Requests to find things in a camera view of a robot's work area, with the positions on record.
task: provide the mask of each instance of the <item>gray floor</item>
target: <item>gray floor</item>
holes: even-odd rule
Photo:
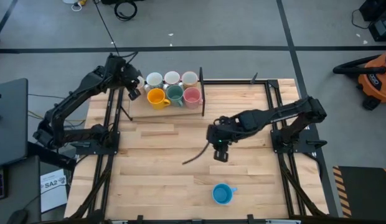
[[[351,12],[363,2],[283,0],[294,45],[386,45],[374,42],[369,31],[351,24]],[[0,0],[0,20],[9,5],[9,0]],[[146,0],[137,5],[138,15],[129,22],[117,20],[111,6],[99,5],[119,47],[287,46],[276,0]],[[355,20],[366,25],[360,14],[355,14]],[[0,49],[112,47],[91,1],[82,11],[73,12],[61,0],[18,0],[0,38]],[[364,111],[355,83],[331,73],[336,65],[379,53],[297,52],[308,93],[319,98],[328,113],[317,125],[321,139],[329,142],[323,149],[328,169],[334,165],[386,168],[386,105]],[[0,54],[0,83],[25,77],[29,93],[65,96],[84,75],[103,65],[107,55]],[[145,75],[203,67],[205,78],[251,78],[256,72],[258,78],[296,78],[288,51],[141,52],[133,65]],[[30,97],[29,109],[44,114],[55,102]],[[86,113],[85,103],[71,117],[82,119]],[[31,141],[38,122],[29,118]],[[44,166],[42,170],[54,169]],[[64,208],[56,209],[43,219],[59,219],[63,212]]]

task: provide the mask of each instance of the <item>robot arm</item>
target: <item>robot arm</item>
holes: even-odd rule
[[[320,123],[326,116],[319,100],[309,96],[267,111],[246,110],[230,118],[221,116],[209,125],[207,140],[215,149],[214,159],[227,162],[229,145],[256,134],[267,124],[297,117],[291,125],[281,129],[279,140],[291,144],[307,125]]]
[[[106,92],[108,88],[126,88],[129,98],[135,100],[139,95],[136,87],[139,84],[139,72],[122,57],[110,54],[105,66],[98,66],[88,73],[80,86],[69,93],[59,104],[46,112],[39,123],[34,138],[47,149],[57,149],[68,142],[97,140],[100,144],[108,142],[109,132],[100,124],[90,129],[64,130],[65,119],[91,96]]]

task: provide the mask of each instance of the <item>shop vacuum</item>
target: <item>shop vacuum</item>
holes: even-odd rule
[[[358,89],[366,95],[362,103],[365,109],[374,110],[380,103],[386,103],[386,53],[344,63],[332,71],[357,78]]]

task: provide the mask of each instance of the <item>metal frame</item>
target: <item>metal frame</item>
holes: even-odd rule
[[[269,109],[273,108],[273,100],[271,96],[271,87],[275,89],[275,96],[276,96],[276,101],[277,105],[281,106],[282,105],[282,100],[281,100],[281,94],[280,94],[280,89],[278,85],[278,80],[204,80],[202,74],[202,68],[200,68],[200,83],[202,84],[202,92],[204,93],[204,85],[264,85],[265,87],[265,92],[266,92],[266,99],[268,101],[268,107]],[[105,115],[105,123],[104,126],[108,127],[109,125],[109,120],[110,120],[110,113],[111,113],[111,106],[113,103],[113,97],[114,97],[114,91],[110,92],[109,99],[108,99],[108,104],[106,108],[106,115]],[[120,111],[121,111],[121,105],[123,101],[123,90],[119,91],[118,95],[118,101],[117,101],[117,106],[116,106],[116,116],[115,116],[115,121],[114,121],[114,133],[119,133],[118,132],[118,123],[120,121]],[[203,94],[203,110],[202,110],[202,116],[204,115],[205,111],[205,95]],[[286,126],[286,121],[282,121],[282,126]],[[273,130],[278,129],[277,124],[272,124]],[[282,164],[284,164],[284,154],[283,153],[278,153],[278,160],[279,160],[279,165],[280,167]],[[297,183],[299,183],[298,180],[298,173],[296,169],[296,164],[295,164],[295,159],[293,153],[288,154],[289,157],[289,163],[291,167],[291,173]],[[114,155],[108,156],[108,165],[112,167],[113,165],[113,159]],[[100,170],[103,164],[103,156],[98,156],[98,160],[96,162],[96,169],[95,169],[95,176],[93,180],[93,184],[95,185],[97,183],[98,177],[100,176]],[[291,199],[291,192],[290,192],[290,187],[289,187],[289,182],[287,178],[282,174],[281,175],[282,181],[283,181],[283,190],[285,193],[285,200],[286,200],[286,206],[287,206],[287,211],[289,217],[294,216],[294,209],[293,209],[293,203]],[[101,210],[103,213],[106,212],[106,205],[107,205],[107,200],[108,200],[108,191],[109,191],[109,186],[110,186],[110,177],[106,180],[103,188],[103,196],[101,199]],[[302,201],[302,198],[297,195],[298,199],[298,207],[300,211],[300,215],[306,215],[305,213],[305,206]],[[88,213],[92,213],[92,211],[95,208],[95,203],[96,199],[93,201],[93,203],[90,205]],[[238,224],[238,223],[267,223],[267,220],[265,219],[254,219],[253,215],[248,215],[247,219],[241,219],[241,220],[205,220],[205,223],[233,223],[233,224]],[[137,220],[128,220],[128,223],[142,223],[143,222],[143,217],[139,216]],[[191,223],[191,224],[199,224],[203,223],[204,220],[145,220],[145,223]]]

